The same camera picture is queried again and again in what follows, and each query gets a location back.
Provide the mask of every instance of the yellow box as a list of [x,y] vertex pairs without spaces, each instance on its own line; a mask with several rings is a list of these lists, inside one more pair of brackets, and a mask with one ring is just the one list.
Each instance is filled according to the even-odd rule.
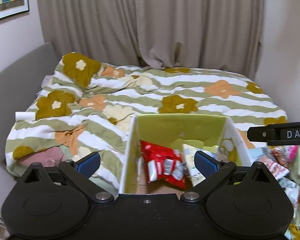
[[141,157],[139,140],[170,147],[176,139],[199,140],[205,146],[218,145],[219,153],[237,165],[251,166],[245,143],[234,127],[231,118],[206,114],[141,114],[134,117],[127,143],[127,161],[123,166],[119,194],[176,193],[180,188],[155,181],[146,184],[143,167],[138,175],[138,161]]

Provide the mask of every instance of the gray upholstered headboard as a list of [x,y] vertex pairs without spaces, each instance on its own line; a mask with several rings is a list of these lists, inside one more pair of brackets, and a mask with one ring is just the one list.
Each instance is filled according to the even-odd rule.
[[46,43],[0,72],[0,164],[4,165],[6,138],[15,122],[15,112],[25,111],[46,75],[58,64],[52,44]]

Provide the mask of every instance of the floral duvet cover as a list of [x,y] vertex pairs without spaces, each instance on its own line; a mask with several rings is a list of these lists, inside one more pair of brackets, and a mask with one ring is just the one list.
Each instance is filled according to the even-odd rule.
[[247,77],[199,68],[155,70],[113,66],[79,53],[64,55],[52,83],[27,111],[36,121],[18,121],[6,143],[8,171],[21,176],[18,160],[54,146],[67,146],[77,161],[98,151],[96,175],[119,187],[133,114],[198,113],[233,119],[248,148],[251,126],[286,121],[285,112]]

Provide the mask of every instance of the wall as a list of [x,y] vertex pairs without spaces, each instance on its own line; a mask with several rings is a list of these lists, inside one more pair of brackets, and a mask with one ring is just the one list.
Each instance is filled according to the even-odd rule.
[[256,82],[300,121],[300,0],[265,0],[262,43]]
[[[29,0],[29,8],[29,13],[0,21],[0,71],[44,43],[37,0]],[[0,167],[0,209],[14,184],[12,176]]]
[[29,9],[0,21],[0,71],[44,43],[37,0],[29,0]]

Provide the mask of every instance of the curtain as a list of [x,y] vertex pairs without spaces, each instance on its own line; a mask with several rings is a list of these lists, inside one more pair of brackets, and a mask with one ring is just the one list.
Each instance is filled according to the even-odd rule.
[[193,67],[254,79],[263,0],[38,0],[45,41],[114,65]]

